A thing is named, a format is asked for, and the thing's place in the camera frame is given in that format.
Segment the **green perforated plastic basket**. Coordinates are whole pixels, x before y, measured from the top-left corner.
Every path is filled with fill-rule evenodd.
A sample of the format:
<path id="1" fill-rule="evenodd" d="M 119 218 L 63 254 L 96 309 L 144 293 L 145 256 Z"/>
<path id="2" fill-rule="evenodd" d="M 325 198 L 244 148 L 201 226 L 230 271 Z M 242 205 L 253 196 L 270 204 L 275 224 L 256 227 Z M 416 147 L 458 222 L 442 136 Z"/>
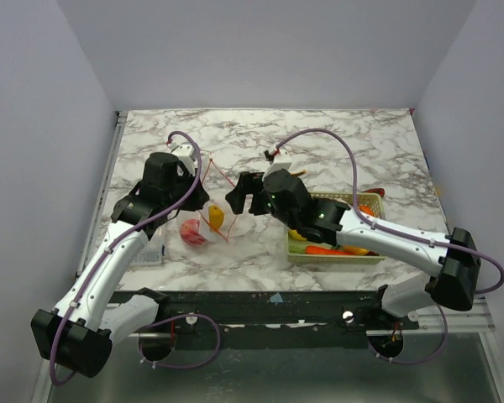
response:
<path id="1" fill-rule="evenodd" d="M 365 191 L 360 192 L 357 196 L 358 205 L 366 205 L 370 207 L 375 216 L 377 218 L 385 217 L 385 210 L 383 207 L 383 198 L 376 194 L 365 193 Z M 299 242 L 295 239 L 286 235 L 286 252 L 287 252 L 287 260 L 294 264 L 346 264 L 346 265 L 356 265 L 356 264 L 364 264 L 364 265 L 375 265 L 380 263 L 385 257 L 380 256 L 374 252 L 369 252 L 365 256 L 332 256 L 332 255 L 313 255 L 306 254 L 305 248 L 308 245 L 314 245 L 323 247 L 326 249 L 338 249 L 343 250 L 343 246 L 333 247 L 326 243 L 311 243 L 311 242 Z"/>

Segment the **clear zip bag orange zipper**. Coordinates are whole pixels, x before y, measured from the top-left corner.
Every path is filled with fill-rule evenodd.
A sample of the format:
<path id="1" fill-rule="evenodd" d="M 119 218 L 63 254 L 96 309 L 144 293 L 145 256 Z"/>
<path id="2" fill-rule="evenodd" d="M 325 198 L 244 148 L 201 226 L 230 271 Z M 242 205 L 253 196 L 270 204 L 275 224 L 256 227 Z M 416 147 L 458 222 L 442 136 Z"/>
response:
<path id="1" fill-rule="evenodd" d="M 200 210 L 180 211 L 176 218 L 177 233 L 187 247 L 232 244 L 236 243 L 237 237 L 251 233 L 254 224 L 244 214 L 235 214 L 226 200 L 237 181 L 211 155 L 202 158 L 200 184 L 207 192 L 208 200 Z"/>

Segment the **red toy apple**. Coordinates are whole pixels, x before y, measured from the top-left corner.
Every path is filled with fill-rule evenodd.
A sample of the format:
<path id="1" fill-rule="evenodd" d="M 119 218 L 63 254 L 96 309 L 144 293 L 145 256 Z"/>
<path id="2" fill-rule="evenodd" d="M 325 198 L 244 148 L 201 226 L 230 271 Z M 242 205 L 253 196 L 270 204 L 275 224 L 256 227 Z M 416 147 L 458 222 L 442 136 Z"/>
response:
<path id="1" fill-rule="evenodd" d="M 200 247 L 207 242 L 200 234 L 200 222 L 197 219 L 184 221 L 179 228 L 179 234 L 181 241 L 191 247 Z"/>

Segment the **yellow toy bell pepper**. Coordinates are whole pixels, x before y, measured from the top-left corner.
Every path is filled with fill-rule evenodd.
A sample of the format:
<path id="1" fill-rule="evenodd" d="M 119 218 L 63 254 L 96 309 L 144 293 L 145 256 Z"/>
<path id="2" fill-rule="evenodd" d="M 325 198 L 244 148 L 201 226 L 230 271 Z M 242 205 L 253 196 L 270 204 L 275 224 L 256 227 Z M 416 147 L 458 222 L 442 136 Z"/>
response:
<path id="1" fill-rule="evenodd" d="M 343 251 L 346 254 L 354 255 L 354 256 L 365 256 L 367 255 L 370 251 L 368 249 L 363 249 L 351 245 L 344 245 L 343 246 Z"/>

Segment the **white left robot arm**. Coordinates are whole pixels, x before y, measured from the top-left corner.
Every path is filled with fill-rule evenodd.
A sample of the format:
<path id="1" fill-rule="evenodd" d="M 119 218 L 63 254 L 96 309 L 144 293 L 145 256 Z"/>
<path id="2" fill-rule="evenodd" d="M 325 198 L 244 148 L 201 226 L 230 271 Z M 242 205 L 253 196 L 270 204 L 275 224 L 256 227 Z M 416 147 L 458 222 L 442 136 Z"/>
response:
<path id="1" fill-rule="evenodd" d="M 87 378 L 96 376 L 115 344 L 135 330 L 163 330 L 170 319 L 165 295 L 142 289 L 116 312 L 107 305 L 122 279 L 171 212 L 203 208 L 199 153 L 189 144 L 155 152 L 141 180 L 119 200 L 96 253 L 70 290 L 51 311 L 38 310 L 30 323 L 42 358 Z"/>

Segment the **orange yellow toy fruit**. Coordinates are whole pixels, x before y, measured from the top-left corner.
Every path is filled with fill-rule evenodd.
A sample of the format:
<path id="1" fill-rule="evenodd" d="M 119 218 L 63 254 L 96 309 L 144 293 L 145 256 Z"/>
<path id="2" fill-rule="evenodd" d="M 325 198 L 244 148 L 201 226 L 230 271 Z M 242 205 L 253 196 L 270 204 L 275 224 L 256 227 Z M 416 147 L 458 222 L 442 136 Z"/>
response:
<path id="1" fill-rule="evenodd" d="M 208 207 L 208 222 L 212 230 L 218 231 L 224 222 L 224 212 L 223 210 L 215 204 Z"/>

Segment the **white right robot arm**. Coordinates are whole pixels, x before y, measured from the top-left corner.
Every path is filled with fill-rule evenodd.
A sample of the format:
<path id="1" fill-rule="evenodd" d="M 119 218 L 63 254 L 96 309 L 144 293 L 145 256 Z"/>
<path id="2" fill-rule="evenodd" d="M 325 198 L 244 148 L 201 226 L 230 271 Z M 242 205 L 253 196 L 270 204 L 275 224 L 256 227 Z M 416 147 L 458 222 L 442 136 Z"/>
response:
<path id="1" fill-rule="evenodd" d="M 306 240 L 331 246 L 355 246 L 399 260 L 420 270 L 409 280 L 382 286 L 370 320 L 387 329 L 411 311 L 437 304 L 454 311 L 469 311 L 480 272 L 470 232 L 426 233 L 370 217 L 358 208 L 313 196 L 302 180 L 287 170 L 269 175 L 244 172 L 225 197 L 233 213 L 270 214 Z"/>

